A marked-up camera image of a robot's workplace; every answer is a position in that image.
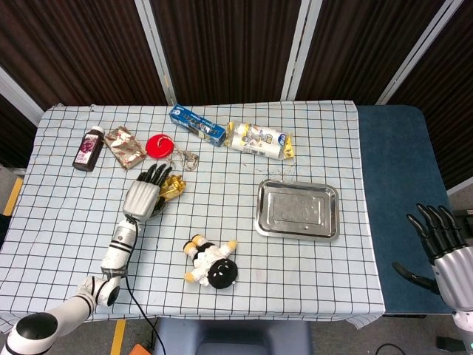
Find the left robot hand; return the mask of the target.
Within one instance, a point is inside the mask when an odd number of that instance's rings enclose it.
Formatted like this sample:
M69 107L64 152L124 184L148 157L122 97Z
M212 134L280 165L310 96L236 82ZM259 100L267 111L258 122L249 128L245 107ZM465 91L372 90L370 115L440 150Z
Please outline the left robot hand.
M160 196L160 190L172 166L166 163L151 165L143 170L132 183L123 204L123 213L144 223L161 213L167 205L166 199Z

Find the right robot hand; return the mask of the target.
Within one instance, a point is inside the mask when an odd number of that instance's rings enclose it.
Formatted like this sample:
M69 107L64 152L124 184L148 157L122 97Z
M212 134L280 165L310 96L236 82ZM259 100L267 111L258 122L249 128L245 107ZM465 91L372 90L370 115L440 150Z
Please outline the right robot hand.
M418 203L416 207L424 221L412 214L406 217L415 227L435 277L417 275L398 262L392 267L405 280L439 295L452 310L472 311L472 247L445 206Z

